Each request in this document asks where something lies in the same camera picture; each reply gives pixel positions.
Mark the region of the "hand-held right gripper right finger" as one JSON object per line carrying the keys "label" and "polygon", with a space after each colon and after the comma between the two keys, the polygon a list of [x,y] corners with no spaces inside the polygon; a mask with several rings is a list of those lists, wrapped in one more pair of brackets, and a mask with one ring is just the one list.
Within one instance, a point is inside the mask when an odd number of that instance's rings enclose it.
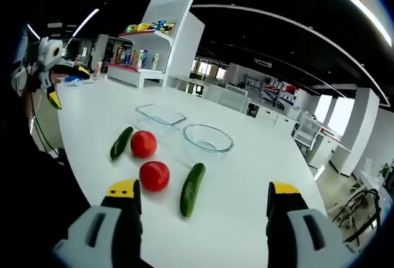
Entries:
{"label": "hand-held right gripper right finger", "polygon": [[268,267],[348,267],[356,259],[339,228],[291,184],[269,183],[267,219]]}

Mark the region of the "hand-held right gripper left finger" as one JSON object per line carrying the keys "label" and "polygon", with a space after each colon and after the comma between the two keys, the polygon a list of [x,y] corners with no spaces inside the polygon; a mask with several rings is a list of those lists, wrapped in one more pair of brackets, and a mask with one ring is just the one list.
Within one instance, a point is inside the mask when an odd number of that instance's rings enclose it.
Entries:
{"label": "hand-held right gripper left finger", "polygon": [[143,227],[138,179],[116,182],[52,250],[63,267],[140,267]]}

